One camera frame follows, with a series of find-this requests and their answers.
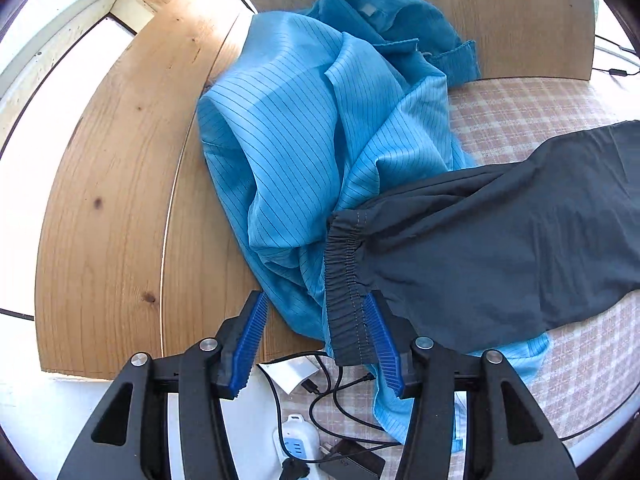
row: clothing pile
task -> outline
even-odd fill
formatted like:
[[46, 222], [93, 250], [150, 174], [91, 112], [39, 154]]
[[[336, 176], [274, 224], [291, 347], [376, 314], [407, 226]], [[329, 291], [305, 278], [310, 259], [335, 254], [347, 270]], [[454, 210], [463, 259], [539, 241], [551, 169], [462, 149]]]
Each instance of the clothing pile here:
[[[423, 0], [318, 0], [299, 13], [255, 15], [241, 56], [198, 104], [207, 165], [248, 265], [290, 327], [324, 340], [339, 364], [376, 363], [360, 311], [372, 287], [445, 346], [500, 345], [527, 381], [550, 347], [544, 330], [605, 310], [630, 285], [628, 274], [604, 272], [580, 289], [582, 269], [597, 267], [587, 265], [597, 260], [589, 248], [560, 260], [576, 243], [597, 242], [604, 222], [637, 221], [635, 211], [610, 214], [602, 203], [593, 205], [602, 217], [553, 218], [584, 214], [597, 186], [619, 190], [617, 212], [625, 192], [637, 201], [638, 187], [620, 176], [631, 169], [602, 147], [622, 141], [585, 134], [590, 143], [571, 164], [563, 152], [581, 141], [540, 148], [538, 162], [475, 168], [450, 130], [447, 88], [479, 76], [474, 42]], [[599, 146], [607, 156], [594, 166], [588, 155]], [[582, 187], [561, 184], [540, 209], [548, 181], [576, 178], [587, 163], [594, 173]], [[603, 184], [600, 173], [611, 178]], [[526, 208], [543, 218], [527, 219]], [[611, 232], [597, 254], [625, 235]], [[638, 275], [634, 255], [624, 263]], [[374, 414], [404, 442], [412, 401], [397, 399], [382, 375], [377, 387]], [[464, 414], [456, 397], [454, 451]]]

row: white paper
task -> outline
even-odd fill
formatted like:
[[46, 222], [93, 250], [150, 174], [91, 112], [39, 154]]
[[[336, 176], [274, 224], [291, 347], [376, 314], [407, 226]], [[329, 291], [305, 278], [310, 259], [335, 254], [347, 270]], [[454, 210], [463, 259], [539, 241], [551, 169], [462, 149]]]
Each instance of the white paper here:
[[320, 369], [318, 365], [305, 356], [296, 357], [273, 365], [260, 366], [287, 395], [302, 381], [311, 377]]

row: black cable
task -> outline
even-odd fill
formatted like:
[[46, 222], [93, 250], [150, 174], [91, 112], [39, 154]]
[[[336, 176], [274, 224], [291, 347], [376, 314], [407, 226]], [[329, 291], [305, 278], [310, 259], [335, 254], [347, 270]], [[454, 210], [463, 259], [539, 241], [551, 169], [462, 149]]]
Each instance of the black cable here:
[[[379, 449], [385, 449], [386, 447], [399, 446], [399, 442], [389, 442], [389, 443], [382, 444], [381, 446], [370, 447], [369, 449], [363, 449], [355, 453], [349, 453], [347, 455], [337, 454], [336, 456], [332, 456], [329, 458], [321, 458], [319, 460], [306, 460], [293, 455], [287, 449], [287, 446], [284, 443], [284, 436], [282, 435], [282, 407], [280, 405], [280, 399], [278, 398], [278, 392], [276, 391], [276, 386], [275, 384], [273, 384], [273, 380], [271, 379], [271, 377], [269, 377], [269, 374], [260, 365], [258, 365], [258, 368], [260, 368], [260, 371], [264, 374], [265, 378], [267, 379], [267, 382], [269, 383], [269, 386], [271, 388], [271, 393], [273, 394], [273, 400], [275, 400], [276, 402], [276, 414], [278, 415], [278, 439], [280, 440], [280, 447], [282, 448], [282, 451], [289, 458], [295, 458], [296, 460], [300, 460], [301, 462], [304, 462], [306, 464], [321, 464], [324, 462], [332, 462], [334, 460], [340, 460], [341, 458], [360, 455], [361, 453], [366, 453], [367, 451], [377, 451]], [[353, 384], [362, 382], [362, 380], [354, 381]]]
[[327, 355], [326, 352], [323, 352], [322, 350], [311, 350], [311, 351], [307, 351], [307, 352], [297, 352], [295, 354], [290, 354], [290, 355], [285, 355], [284, 357], [279, 357], [277, 359], [273, 359], [271, 361], [269, 361], [268, 363], [265, 363], [266, 365], [274, 365], [276, 363], [281, 363], [284, 361], [288, 361], [289, 359], [295, 359], [296, 357], [309, 357], [309, 356], [322, 356], [322, 357], [329, 357]]
[[592, 66], [591, 69], [592, 70], [597, 70], [598, 72], [607, 72], [609, 75], [617, 75], [617, 76], [620, 76], [620, 77], [626, 77], [628, 75], [638, 75], [638, 74], [640, 74], [640, 70], [638, 70], [638, 72], [634, 72], [633, 74], [630, 74], [626, 70], [620, 70], [619, 68], [609, 68], [608, 70], [605, 70], [604, 68], [596, 68], [596, 67]]
[[326, 388], [323, 392], [325, 394], [331, 389], [331, 375], [329, 374], [329, 370], [326, 369], [326, 365], [322, 362], [320, 356], [316, 356], [316, 361], [318, 361], [318, 364], [322, 368], [322, 371], [324, 372], [324, 378], [326, 379]]
[[340, 433], [335, 433], [334, 431], [328, 430], [327, 428], [325, 428], [322, 424], [320, 424], [315, 416], [314, 416], [314, 407], [316, 406], [316, 404], [324, 399], [325, 397], [331, 395], [335, 390], [345, 390], [347, 388], [351, 388], [352, 386], [354, 386], [355, 384], [359, 384], [359, 383], [363, 383], [364, 381], [370, 381], [372, 380], [374, 377], [372, 374], [367, 374], [364, 377], [361, 377], [359, 379], [356, 379], [355, 381], [351, 381], [350, 383], [344, 384], [340, 387], [336, 386], [335, 388], [332, 388], [330, 391], [318, 395], [309, 405], [309, 419], [311, 420], [311, 422], [313, 423], [313, 425], [318, 428], [318, 430], [323, 431], [326, 434], [330, 434], [331, 436], [334, 436], [336, 438], [347, 438], [350, 440], [354, 440], [356, 442], [363, 442], [365, 444], [387, 444], [389, 446], [400, 446], [401, 444], [399, 442], [390, 442], [390, 441], [384, 441], [384, 440], [371, 440], [370, 438], [359, 438], [359, 437], [354, 437], [354, 436], [347, 436], [347, 435], [343, 435]]
[[340, 386], [340, 382], [342, 381], [343, 370], [344, 370], [343, 367], [338, 366], [338, 378], [335, 380], [335, 388], [334, 388], [335, 407], [338, 408], [338, 411], [340, 411], [340, 413], [342, 413], [344, 416], [346, 416], [347, 418], [350, 418], [351, 420], [359, 424], [362, 424], [363, 426], [367, 426], [368, 428], [373, 428], [374, 430], [378, 430], [378, 431], [385, 431], [385, 429], [382, 426], [373, 424], [372, 422], [367, 422], [366, 420], [362, 420], [361, 418], [358, 418], [355, 415], [351, 415], [351, 413], [349, 413], [340, 405], [340, 402], [338, 401], [338, 387]]
[[615, 41], [611, 41], [608, 40], [607, 38], [604, 38], [602, 36], [599, 35], [595, 35], [596, 38], [600, 38], [601, 40], [607, 41], [608, 43], [614, 44], [616, 47], [618, 47], [620, 50], [623, 50], [624, 52], [628, 52], [629, 54], [633, 54], [634, 56], [637, 56], [638, 54], [636, 54], [636, 51], [633, 50], [632, 48], [627, 48], [626, 46], [622, 46], [619, 43], [616, 43]]
[[13, 310], [7, 310], [5, 308], [0, 308], [0, 314], [17, 317], [18, 319], [26, 319], [27, 321], [34, 321], [34, 317], [30, 314], [22, 314], [21, 312], [14, 312]]
[[636, 384], [636, 387], [631, 390], [631, 393], [628, 394], [628, 396], [626, 396], [626, 399], [623, 400], [622, 402], [620, 402], [620, 404], [612, 411], [609, 412], [607, 415], [603, 416], [598, 422], [595, 422], [594, 424], [591, 424], [588, 428], [584, 428], [583, 430], [577, 431], [576, 433], [572, 433], [571, 435], [568, 436], [564, 436], [560, 439], [561, 442], [564, 442], [566, 440], [571, 440], [572, 438], [575, 438], [577, 436], [581, 436], [582, 434], [587, 433], [587, 431], [591, 431], [593, 428], [595, 428], [596, 426], [599, 426], [600, 424], [602, 424], [605, 420], [607, 420], [611, 415], [613, 415], [614, 413], [617, 412], [617, 410], [619, 410], [620, 408], [622, 408], [622, 406], [624, 406], [626, 404], [626, 402], [633, 396], [633, 394], [636, 392], [636, 390], [640, 388], [640, 381], [638, 381], [638, 384]]

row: metal screw cap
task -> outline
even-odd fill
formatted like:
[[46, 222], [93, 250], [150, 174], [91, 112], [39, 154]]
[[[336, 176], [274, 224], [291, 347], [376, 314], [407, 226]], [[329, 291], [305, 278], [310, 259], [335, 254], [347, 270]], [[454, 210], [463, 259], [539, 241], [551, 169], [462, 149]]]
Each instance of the metal screw cap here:
[[142, 366], [144, 363], [146, 363], [147, 360], [148, 357], [145, 353], [138, 352], [131, 358], [131, 364], [134, 366]]
[[415, 345], [421, 350], [428, 350], [429, 348], [433, 348], [433, 339], [427, 336], [420, 336], [416, 338]]
[[494, 365], [500, 364], [502, 362], [502, 354], [497, 350], [489, 350], [486, 353], [486, 360]]
[[200, 342], [200, 350], [203, 350], [205, 352], [211, 352], [216, 348], [218, 348], [218, 342], [212, 337], [207, 337]]

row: wood knot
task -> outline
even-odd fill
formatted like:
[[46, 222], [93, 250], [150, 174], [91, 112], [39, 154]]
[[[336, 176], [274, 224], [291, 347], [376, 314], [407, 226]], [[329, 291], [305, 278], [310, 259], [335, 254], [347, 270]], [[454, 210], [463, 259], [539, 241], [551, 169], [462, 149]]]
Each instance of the wood knot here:
[[151, 292], [144, 292], [142, 294], [142, 299], [143, 299], [143, 301], [146, 301], [147, 303], [155, 303], [156, 302], [156, 297]]

